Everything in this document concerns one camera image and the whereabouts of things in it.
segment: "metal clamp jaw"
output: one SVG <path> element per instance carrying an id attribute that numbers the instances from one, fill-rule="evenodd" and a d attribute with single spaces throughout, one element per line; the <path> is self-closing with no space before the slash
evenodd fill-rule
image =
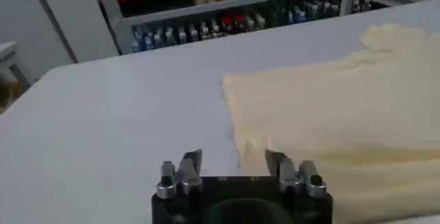
<path id="1" fill-rule="evenodd" d="M 156 186 L 156 195 L 161 199 L 172 199 L 177 196 L 178 187 L 188 196 L 194 192 L 201 192 L 203 180 L 199 176 L 200 167 L 201 150 L 186 153 L 177 174 L 174 164 L 165 161 L 161 167 L 161 179 Z"/>
<path id="2" fill-rule="evenodd" d="M 327 194 L 327 185 L 318 174 L 312 161 L 303 161 L 299 171 L 295 171 L 293 161 L 284 153 L 266 150 L 267 167 L 272 175 L 278 177 L 279 189 L 285 193 L 290 188 L 296 194 L 307 193 L 312 198 L 323 198 Z"/>
<path id="3" fill-rule="evenodd" d="M 299 174 L 304 179 L 305 191 L 310 197 L 325 197 L 327 194 L 327 184 L 318 174 L 312 161 L 303 161 L 300 165 Z"/>

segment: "store shelf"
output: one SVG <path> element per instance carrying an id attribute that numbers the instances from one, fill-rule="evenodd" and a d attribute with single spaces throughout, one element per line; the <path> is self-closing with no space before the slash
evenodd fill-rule
<path id="1" fill-rule="evenodd" d="M 212 12 L 215 10 L 223 10 L 233 7 L 252 5 L 255 3 L 262 3 L 267 0 L 227 0 L 215 3 L 205 3 L 203 5 L 194 5 L 187 8 L 180 8 L 175 10 L 167 10 L 163 12 L 155 12 L 151 14 L 144 14 L 140 16 L 132 16 L 123 18 L 122 22 L 125 26 L 139 25 L 143 23 L 151 23 L 155 21 L 163 21 L 165 19 L 174 19 L 182 16 L 189 16 L 194 14 L 201 14 L 204 12 Z"/>
<path id="2" fill-rule="evenodd" d="M 204 12 L 212 12 L 215 10 L 222 10 L 227 8 L 239 7 L 244 5 L 252 5 L 255 3 L 262 3 L 267 0 L 227 0 L 215 3 L 205 3 L 203 5 L 194 5 L 187 8 L 180 8 L 175 10 L 167 10 L 164 12 L 155 12 L 140 16 L 132 16 L 124 18 L 125 25 L 139 25 L 143 23 L 150 23 L 154 21 L 162 21 L 164 19 L 173 19 L 181 16 L 189 16 L 194 14 L 201 14 Z"/>

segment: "cream fabric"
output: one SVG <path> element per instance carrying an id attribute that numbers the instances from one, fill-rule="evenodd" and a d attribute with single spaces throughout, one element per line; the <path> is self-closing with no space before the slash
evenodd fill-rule
<path id="1" fill-rule="evenodd" d="M 266 148 L 314 160 L 336 223 L 439 213 L 440 34 L 389 24 L 360 42 L 340 61 L 223 79 L 243 172 L 268 173 Z"/>

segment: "folded fabric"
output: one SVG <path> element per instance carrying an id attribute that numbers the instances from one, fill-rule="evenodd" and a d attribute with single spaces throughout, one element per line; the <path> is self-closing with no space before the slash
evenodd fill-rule
<path id="1" fill-rule="evenodd" d="M 245 175 L 314 160 L 335 223 L 440 213 L 440 34 L 370 27 L 343 60 L 223 79 Z"/>

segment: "black machine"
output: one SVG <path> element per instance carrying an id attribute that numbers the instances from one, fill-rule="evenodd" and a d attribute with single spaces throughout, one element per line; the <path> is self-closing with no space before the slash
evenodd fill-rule
<path id="1" fill-rule="evenodd" d="M 312 161 L 298 171 L 283 153 L 267 150 L 268 177 L 200 177 L 201 150 L 179 169 L 162 164 L 151 199 L 153 224 L 330 224 L 333 199 Z"/>

